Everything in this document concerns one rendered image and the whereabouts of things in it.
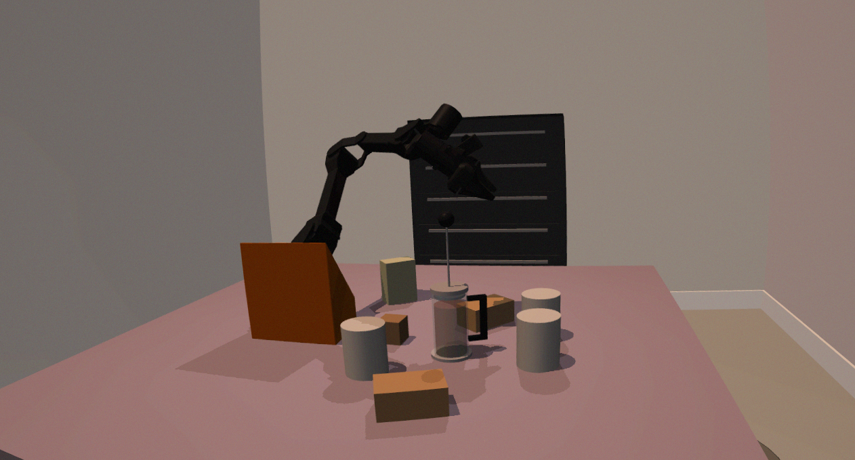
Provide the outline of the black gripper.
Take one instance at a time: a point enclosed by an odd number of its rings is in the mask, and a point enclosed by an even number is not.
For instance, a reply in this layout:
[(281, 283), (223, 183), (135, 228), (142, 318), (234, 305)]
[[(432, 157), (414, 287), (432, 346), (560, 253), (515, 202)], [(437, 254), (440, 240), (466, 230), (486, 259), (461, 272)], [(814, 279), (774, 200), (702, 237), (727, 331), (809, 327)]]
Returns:
[(464, 194), (471, 197), (478, 197), (493, 201), (496, 186), (485, 176), (480, 168), (480, 161), (474, 155), (469, 154), (465, 163), (460, 163), (453, 153), (449, 152), (449, 146), (444, 143), (440, 150), (436, 153), (433, 160), (430, 162), (434, 170), (440, 170), (448, 176), (448, 189), (456, 194)]

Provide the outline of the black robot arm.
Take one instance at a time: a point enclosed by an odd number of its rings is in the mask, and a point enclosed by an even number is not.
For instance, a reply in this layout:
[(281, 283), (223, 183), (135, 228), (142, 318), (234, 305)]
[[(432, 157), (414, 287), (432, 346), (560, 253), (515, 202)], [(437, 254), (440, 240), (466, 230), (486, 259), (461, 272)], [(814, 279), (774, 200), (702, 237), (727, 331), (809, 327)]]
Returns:
[[(395, 133), (362, 131), (357, 136), (342, 138), (327, 151), (325, 165), (329, 174), (327, 174), (316, 215), (306, 222), (291, 242), (326, 242), (333, 254), (342, 230), (342, 225), (336, 221), (336, 217), (346, 178), (361, 168), (372, 152), (394, 153), (408, 160), (422, 158), (430, 163), (444, 144), (442, 140), (449, 138), (459, 122), (461, 122), (459, 111), (450, 104), (441, 104), (428, 123), (417, 119), (398, 127)], [(418, 135), (414, 128), (421, 135)], [(353, 154), (345, 149), (345, 147), (356, 145), (364, 150), (362, 158), (354, 158)], [(453, 153), (460, 163), (465, 163), (467, 156), (480, 147), (483, 145), (476, 135), (464, 135), (461, 136), (461, 143), (458, 146), (449, 145), (449, 152)]]

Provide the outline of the glass french press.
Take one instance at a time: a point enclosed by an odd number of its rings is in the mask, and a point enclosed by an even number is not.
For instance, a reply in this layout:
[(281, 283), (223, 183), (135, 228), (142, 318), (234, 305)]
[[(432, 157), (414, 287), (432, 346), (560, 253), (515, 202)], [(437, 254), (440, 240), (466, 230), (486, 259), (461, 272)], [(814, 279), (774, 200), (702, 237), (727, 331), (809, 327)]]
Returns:
[[(488, 340), (487, 295), (467, 295), (469, 285), (461, 281), (450, 281), (448, 227), (453, 225), (454, 215), (443, 211), (438, 223), (446, 227), (446, 256), (448, 281), (430, 286), (433, 304), (434, 349), (433, 359), (440, 362), (461, 362), (472, 356), (469, 341)], [(480, 300), (480, 334), (469, 335), (469, 309), (467, 301)]]

